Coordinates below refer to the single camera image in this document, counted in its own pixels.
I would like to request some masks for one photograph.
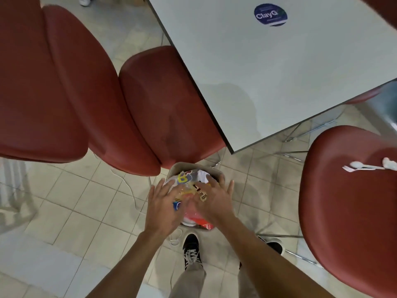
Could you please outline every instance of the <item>plastic fork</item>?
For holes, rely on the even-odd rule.
[[[356,168],[356,169],[354,169],[354,168],[351,168],[351,167],[349,167],[349,166],[343,166],[342,167],[344,170],[346,170],[347,172],[354,172],[354,171],[356,171],[356,170],[375,170],[375,168]]]

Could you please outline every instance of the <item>plastic spoon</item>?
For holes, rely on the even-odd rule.
[[[351,162],[351,163],[350,163],[350,166],[353,167],[353,168],[363,168],[363,167],[365,167],[365,168],[385,169],[384,167],[380,167],[380,166],[365,165],[365,164],[362,164],[362,163],[359,162],[359,161],[353,161],[353,162]]]

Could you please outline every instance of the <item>right hand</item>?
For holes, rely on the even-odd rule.
[[[219,226],[228,217],[234,217],[231,195],[233,194],[234,181],[231,180],[226,190],[225,177],[221,175],[219,183],[210,175],[207,175],[208,184],[196,182],[195,185],[207,194],[202,201],[197,193],[194,197],[196,209],[214,226]]]

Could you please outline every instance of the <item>forearm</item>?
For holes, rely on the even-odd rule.
[[[236,217],[227,217],[217,227],[236,252],[260,297],[333,297],[288,260],[280,257]]]
[[[162,242],[161,236],[142,232],[123,259],[87,298],[136,297],[146,270]]]

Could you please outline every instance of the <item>white sneaker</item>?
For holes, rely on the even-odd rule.
[[[81,6],[88,6],[91,3],[91,0],[79,0]]]

